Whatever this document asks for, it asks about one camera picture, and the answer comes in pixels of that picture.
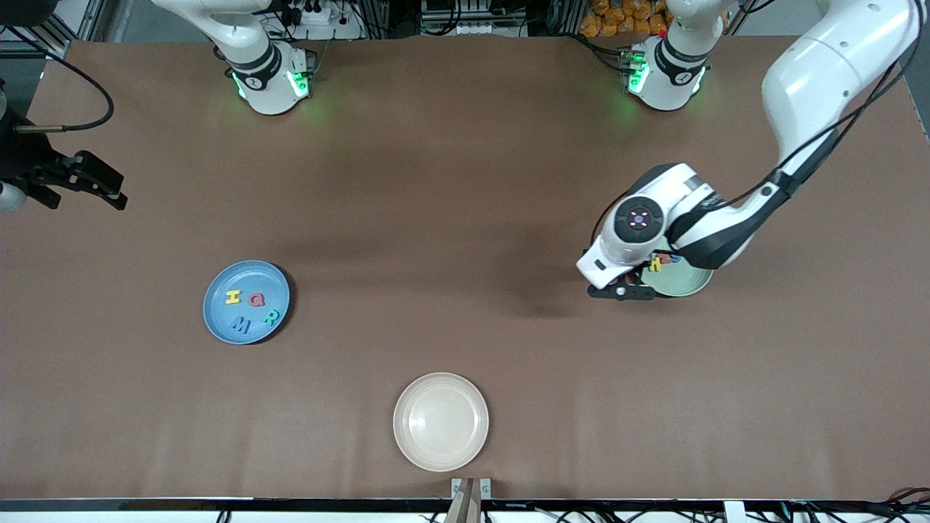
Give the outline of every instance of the green led light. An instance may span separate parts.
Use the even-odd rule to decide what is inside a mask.
[[[644,63],[639,71],[630,75],[630,91],[639,94],[643,90],[647,76],[649,76],[649,64]]]
[[[235,86],[236,86],[236,87],[239,87],[239,96],[240,96],[243,100],[245,100],[245,99],[246,99],[246,92],[242,89],[242,83],[239,82],[239,78],[235,75],[235,73],[232,74],[232,80],[235,81]]]
[[[291,86],[294,88],[294,94],[296,94],[298,97],[303,98],[310,92],[309,89],[307,89],[307,81],[304,80],[302,73],[294,74],[288,71],[287,79],[290,81]]]
[[[707,67],[700,68],[700,73],[697,74],[697,78],[695,79],[695,86],[693,89],[691,89],[691,94],[695,94],[696,92],[698,92],[698,89],[700,89],[700,79],[704,76],[704,73],[706,71],[707,71]]]

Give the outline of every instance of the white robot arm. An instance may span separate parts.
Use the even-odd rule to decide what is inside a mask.
[[[153,0],[192,23],[217,45],[232,67],[239,96],[262,114],[281,114],[310,94],[307,51],[272,42],[252,13],[271,0]]]
[[[834,3],[763,80],[779,166],[746,203],[727,205],[686,164],[653,168],[606,214],[578,269],[593,286],[604,288],[648,260],[663,235],[696,267],[727,265],[819,167],[836,138],[835,131],[824,131],[914,42],[925,19],[923,0]]]
[[[651,36],[632,47],[642,61],[627,89],[660,111],[683,107],[698,92],[707,58],[724,32],[721,13],[733,0],[668,0],[675,15],[665,37]]]

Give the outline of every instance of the blue plate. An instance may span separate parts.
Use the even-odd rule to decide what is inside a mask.
[[[281,326],[289,304],[290,287],[280,269],[266,261],[240,261],[206,289],[204,322],[226,343],[255,343]]]

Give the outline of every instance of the plate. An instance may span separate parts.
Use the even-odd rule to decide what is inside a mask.
[[[417,378],[394,408],[394,439],[414,465],[449,472],[468,464],[487,439],[487,404],[465,378],[436,372]]]
[[[671,250],[665,238],[662,238],[656,248]],[[649,261],[651,262],[656,256],[658,255],[650,256]],[[680,298],[690,296],[706,287],[711,282],[711,276],[713,276],[712,270],[698,269],[684,258],[680,258],[674,263],[663,263],[661,270],[657,273],[650,272],[648,267],[644,268],[640,279],[659,294]]]
[[[213,278],[204,296],[204,322],[226,343],[263,340],[287,316],[290,286],[280,269],[266,261],[240,261]]]

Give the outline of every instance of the metal bracket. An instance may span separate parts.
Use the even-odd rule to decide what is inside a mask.
[[[628,284],[620,278],[615,284],[608,285],[604,288],[597,288],[594,285],[588,285],[588,296],[592,298],[613,299],[618,302],[626,300],[652,300],[656,298],[656,290],[648,285]]]
[[[456,478],[452,480],[452,494],[451,498],[455,498],[458,493],[458,487],[462,484],[461,478]],[[480,483],[478,484],[481,487],[481,499],[489,500],[491,499],[491,478],[482,477]]]
[[[746,505],[739,500],[724,501],[726,523],[747,523]]]

